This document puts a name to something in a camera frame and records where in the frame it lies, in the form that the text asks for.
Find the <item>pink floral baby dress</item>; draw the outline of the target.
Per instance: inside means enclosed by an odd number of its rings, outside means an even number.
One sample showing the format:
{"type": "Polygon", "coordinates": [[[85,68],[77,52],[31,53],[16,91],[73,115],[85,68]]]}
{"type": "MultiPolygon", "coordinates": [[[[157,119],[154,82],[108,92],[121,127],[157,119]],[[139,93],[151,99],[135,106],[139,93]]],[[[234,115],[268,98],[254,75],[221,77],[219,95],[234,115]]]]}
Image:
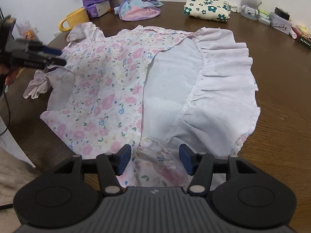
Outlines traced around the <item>pink floral baby dress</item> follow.
{"type": "Polygon", "coordinates": [[[181,144],[226,159],[255,130],[252,58],[230,30],[137,26],[106,37],[89,22],[67,41],[66,66],[38,70],[24,97],[52,90],[41,119],[85,159],[131,145],[124,187],[187,187],[181,144]]]}

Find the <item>yellow ceramic mug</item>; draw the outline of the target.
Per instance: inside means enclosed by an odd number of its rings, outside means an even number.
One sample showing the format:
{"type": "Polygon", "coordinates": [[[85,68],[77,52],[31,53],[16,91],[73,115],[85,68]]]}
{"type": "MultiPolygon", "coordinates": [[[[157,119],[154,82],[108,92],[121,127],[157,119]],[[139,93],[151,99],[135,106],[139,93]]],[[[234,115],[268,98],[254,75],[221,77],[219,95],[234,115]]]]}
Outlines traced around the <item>yellow ceramic mug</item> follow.
{"type": "Polygon", "coordinates": [[[84,7],[71,12],[65,19],[59,23],[59,30],[61,32],[68,32],[72,30],[76,25],[89,22],[89,17],[84,7]]]}

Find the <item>lower purple tissue pack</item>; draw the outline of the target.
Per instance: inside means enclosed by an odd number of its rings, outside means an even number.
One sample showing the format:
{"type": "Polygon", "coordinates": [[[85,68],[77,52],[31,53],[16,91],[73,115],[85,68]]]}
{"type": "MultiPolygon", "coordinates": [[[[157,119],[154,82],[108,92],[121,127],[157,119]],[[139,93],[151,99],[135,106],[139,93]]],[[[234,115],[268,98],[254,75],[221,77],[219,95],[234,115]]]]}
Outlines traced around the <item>lower purple tissue pack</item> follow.
{"type": "Polygon", "coordinates": [[[111,5],[109,1],[103,1],[101,3],[88,5],[84,7],[89,19],[98,18],[106,14],[111,10],[111,5]]]}

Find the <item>blue pink purple garment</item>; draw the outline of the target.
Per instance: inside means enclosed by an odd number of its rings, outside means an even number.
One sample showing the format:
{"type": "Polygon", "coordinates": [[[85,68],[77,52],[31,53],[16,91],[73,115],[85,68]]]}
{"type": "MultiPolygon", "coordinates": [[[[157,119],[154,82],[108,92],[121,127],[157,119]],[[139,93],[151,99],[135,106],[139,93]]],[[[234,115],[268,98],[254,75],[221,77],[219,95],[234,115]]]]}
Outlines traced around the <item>blue pink purple garment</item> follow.
{"type": "Polygon", "coordinates": [[[143,21],[159,16],[163,5],[158,0],[123,0],[114,8],[114,14],[126,22],[143,21]]]}

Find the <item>dark red box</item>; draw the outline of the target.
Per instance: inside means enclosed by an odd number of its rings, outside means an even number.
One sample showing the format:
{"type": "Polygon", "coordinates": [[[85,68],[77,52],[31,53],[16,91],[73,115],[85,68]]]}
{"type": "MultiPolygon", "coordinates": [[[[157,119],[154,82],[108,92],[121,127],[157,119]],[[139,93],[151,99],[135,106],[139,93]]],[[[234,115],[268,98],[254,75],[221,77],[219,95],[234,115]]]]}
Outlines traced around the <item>dark red box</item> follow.
{"type": "Polygon", "coordinates": [[[294,31],[294,33],[297,35],[296,37],[296,41],[302,45],[304,45],[305,47],[311,49],[311,44],[310,44],[310,38],[306,38],[305,36],[303,36],[302,34],[300,34],[298,32],[298,30],[294,27],[292,27],[292,30],[294,31]]]}

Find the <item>white tube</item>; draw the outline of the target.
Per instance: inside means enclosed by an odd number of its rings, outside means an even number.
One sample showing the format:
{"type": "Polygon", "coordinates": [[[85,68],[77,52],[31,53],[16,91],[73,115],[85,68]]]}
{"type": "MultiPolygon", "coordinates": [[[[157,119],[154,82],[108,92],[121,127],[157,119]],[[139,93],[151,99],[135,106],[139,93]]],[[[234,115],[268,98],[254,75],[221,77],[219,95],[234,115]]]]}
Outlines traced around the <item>white tube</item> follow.
{"type": "Polygon", "coordinates": [[[296,28],[294,28],[294,27],[292,27],[292,28],[290,29],[289,34],[290,34],[290,36],[291,36],[293,39],[297,39],[297,37],[298,37],[297,30],[296,30],[296,28]]]}

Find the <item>yellow sticky note stack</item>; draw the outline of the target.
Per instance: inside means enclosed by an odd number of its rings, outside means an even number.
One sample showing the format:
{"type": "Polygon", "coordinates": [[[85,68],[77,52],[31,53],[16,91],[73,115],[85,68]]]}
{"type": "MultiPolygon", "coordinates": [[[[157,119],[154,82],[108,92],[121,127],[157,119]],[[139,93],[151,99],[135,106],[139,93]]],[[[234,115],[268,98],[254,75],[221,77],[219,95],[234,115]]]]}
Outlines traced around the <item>yellow sticky note stack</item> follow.
{"type": "Polygon", "coordinates": [[[310,31],[308,30],[308,28],[306,28],[302,25],[297,25],[296,29],[299,32],[299,34],[304,35],[307,38],[310,37],[310,31]]]}

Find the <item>grey tin box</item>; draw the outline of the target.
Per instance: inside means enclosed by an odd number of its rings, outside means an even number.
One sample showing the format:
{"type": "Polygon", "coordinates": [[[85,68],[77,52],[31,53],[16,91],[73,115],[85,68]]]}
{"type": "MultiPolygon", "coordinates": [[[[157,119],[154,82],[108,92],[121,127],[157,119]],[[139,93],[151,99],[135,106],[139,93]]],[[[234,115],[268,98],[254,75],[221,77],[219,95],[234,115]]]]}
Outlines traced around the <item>grey tin box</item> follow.
{"type": "Polygon", "coordinates": [[[290,30],[292,29],[292,23],[280,16],[278,16],[274,12],[270,12],[269,14],[270,26],[289,35],[290,30]]]}

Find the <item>green white small boxes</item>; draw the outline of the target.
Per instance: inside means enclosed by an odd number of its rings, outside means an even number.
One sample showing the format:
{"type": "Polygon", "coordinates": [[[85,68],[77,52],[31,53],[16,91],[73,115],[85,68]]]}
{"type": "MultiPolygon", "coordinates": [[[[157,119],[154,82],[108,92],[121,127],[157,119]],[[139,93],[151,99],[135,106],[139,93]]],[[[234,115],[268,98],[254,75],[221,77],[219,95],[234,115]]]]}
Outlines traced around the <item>green white small boxes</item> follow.
{"type": "Polygon", "coordinates": [[[258,10],[258,21],[265,24],[265,25],[270,25],[271,20],[269,18],[269,14],[263,10],[258,10]]]}

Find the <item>cream green-flower folded cloth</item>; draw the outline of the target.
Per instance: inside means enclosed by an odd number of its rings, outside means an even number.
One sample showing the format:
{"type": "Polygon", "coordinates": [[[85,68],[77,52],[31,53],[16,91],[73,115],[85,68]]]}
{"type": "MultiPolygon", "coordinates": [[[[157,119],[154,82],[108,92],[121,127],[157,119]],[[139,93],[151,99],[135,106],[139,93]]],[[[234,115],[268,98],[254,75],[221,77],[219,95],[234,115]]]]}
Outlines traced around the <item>cream green-flower folded cloth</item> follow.
{"type": "Polygon", "coordinates": [[[229,2],[224,0],[187,0],[183,13],[197,19],[227,22],[231,11],[229,2]]]}

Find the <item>black charger block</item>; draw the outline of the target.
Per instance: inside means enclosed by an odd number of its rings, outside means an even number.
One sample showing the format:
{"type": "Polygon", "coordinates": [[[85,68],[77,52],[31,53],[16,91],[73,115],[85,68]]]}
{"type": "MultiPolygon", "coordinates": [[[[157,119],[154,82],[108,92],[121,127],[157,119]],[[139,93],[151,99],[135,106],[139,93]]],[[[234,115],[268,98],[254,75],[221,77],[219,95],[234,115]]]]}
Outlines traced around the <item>black charger block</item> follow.
{"type": "Polygon", "coordinates": [[[289,13],[279,7],[275,7],[275,14],[287,21],[290,19],[289,13]]]}

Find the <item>white astronaut speaker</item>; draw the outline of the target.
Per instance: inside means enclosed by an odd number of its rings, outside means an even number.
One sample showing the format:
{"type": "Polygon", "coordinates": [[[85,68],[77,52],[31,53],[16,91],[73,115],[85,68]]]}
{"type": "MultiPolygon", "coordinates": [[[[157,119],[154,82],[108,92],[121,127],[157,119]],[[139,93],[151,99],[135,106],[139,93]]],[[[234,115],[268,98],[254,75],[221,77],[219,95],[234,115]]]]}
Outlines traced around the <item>white astronaut speaker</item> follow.
{"type": "Polygon", "coordinates": [[[241,15],[256,21],[259,15],[258,8],[262,4],[262,0],[242,0],[241,15]]]}

